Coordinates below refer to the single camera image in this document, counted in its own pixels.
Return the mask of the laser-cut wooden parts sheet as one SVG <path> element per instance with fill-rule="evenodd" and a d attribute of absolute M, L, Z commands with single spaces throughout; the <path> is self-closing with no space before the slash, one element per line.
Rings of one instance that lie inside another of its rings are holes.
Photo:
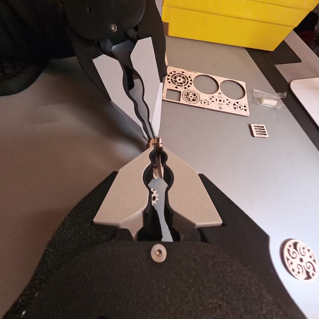
<path fill-rule="evenodd" d="M 200 77 L 215 84 L 213 92 L 205 93 L 196 87 L 195 80 Z M 245 82 L 172 66 L 167 67 L 162 100 L 238 116 L 250 115 Z"/>

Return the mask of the person's left forearm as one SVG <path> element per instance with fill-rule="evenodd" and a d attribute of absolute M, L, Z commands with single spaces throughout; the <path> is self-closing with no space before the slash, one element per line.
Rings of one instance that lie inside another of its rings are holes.
<path fill-rule="evenodd" d="M 63 1 L 1 0 L 0 55 L 23 61 L 74 57 Z"/>

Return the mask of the clear plastic parts bag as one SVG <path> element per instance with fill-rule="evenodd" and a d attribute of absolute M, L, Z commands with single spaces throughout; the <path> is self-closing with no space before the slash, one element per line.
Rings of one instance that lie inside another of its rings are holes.
<path fill-rule="evenodd" d="M 284 109 L 285 104 L 283 103 L 283 99 L 285 99 L 286 96 L 286 92 L 269 94 L 260 90 L 253 90 L 253 97 L 257 104 L 272 109 Z"/>

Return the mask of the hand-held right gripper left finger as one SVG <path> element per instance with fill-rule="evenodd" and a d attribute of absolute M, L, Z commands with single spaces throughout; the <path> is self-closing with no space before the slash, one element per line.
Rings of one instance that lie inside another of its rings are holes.
<path fill-rule="evenodd" d="M 156 148 L 150 147 L 123 166 L 99 207 L 93 223 L 130 231 L 133 239 L 151 219 L 152 198 L 149 183 L 153 179 Z"/>

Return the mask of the small slotted wooden piece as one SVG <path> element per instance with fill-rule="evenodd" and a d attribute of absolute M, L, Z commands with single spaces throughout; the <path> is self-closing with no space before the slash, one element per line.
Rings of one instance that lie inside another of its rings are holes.
<path fill-rule="evenodd" d="M 249 129 L 252 137 L 254 138 L 268 138 L 266 126 L 263 124 L 249 124 Z"/>

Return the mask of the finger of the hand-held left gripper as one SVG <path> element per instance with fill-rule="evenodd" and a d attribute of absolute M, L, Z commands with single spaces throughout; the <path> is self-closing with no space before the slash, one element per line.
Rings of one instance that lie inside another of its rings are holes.
<path fill-rule="evenodd" d="M 142 101 L 148 110 L 147 122 L 153 136 L 158 137 L 161 122 L 161 80 L 151 37 L 137 41 L 130 54 L 130 61 L 142 83 Z"/>
<path fill-rule="evenodd" d="M 110 96 L 112 105 L 142 137 L 149 139 L 145 123 L 138 112 L 137 102 L 129 92 L 124 66 L 117 59 L 105 54 L 94 58 L 93 64 Z"/>

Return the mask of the wooden ring base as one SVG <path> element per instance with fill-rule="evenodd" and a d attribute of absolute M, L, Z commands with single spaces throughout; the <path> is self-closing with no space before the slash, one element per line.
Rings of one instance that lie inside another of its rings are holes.
<path fill-rule="evenodd" d="M 153 178 L 164 178 L 164 166 L 162 164 L 162 140 L 160 137 L 149 139 L 147 143 L 148 148 L 154 150 L 154 154 L 151 156 L 151 163 L 153 167 Z"/>

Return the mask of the swirl-cut wooden disc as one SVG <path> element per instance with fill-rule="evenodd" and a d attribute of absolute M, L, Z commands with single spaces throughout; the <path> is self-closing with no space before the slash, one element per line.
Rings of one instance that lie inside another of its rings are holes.
<path fill-rule="evenodd" d="M 310 283 L 318 278 L 318 259 L 313 250 L 296 239 L 285 240 L 280 249 L 281 261 L 295 279 Z"/>

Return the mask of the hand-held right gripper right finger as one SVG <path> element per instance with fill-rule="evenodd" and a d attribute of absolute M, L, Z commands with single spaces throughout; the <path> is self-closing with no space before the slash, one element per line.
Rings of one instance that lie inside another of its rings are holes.
<path fill-rule="evenodd" d="M 160 149 L 165 190 L 164 217 L 173 241 L 189 231 L 222 225 L 199 174 L 165 147 Z"/>

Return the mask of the yellow plastic bin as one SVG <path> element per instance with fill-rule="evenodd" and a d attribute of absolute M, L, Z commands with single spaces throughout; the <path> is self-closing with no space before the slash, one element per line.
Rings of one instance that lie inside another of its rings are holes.
<path fill-rule="evenodd" d="M 273 51 L 316 0 L 165 0 L 169 36 Z"/>

